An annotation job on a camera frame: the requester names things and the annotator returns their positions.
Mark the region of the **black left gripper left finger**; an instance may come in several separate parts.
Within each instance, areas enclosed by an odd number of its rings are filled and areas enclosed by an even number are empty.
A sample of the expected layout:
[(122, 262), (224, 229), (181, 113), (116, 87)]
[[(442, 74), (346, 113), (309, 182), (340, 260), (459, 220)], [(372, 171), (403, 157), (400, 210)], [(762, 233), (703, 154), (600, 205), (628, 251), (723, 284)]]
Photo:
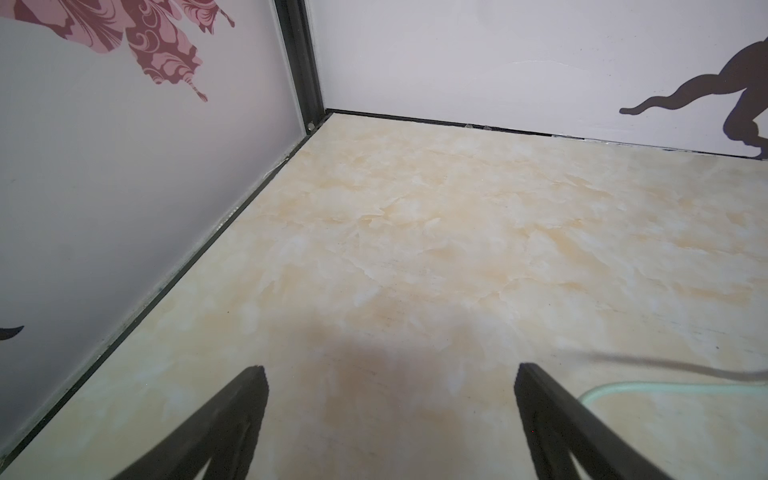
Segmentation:
[(262, 366), (243, 370), (117, 479), (244, 479), (269, 396)]

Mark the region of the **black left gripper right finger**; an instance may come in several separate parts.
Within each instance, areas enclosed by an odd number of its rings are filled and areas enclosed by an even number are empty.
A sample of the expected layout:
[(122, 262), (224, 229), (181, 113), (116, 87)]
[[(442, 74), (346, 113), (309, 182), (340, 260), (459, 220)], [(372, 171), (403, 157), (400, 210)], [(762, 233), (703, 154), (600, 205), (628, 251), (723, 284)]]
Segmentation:
[(539, 479), (667, 479), (535, 363), (519, 365), (514, 393)]

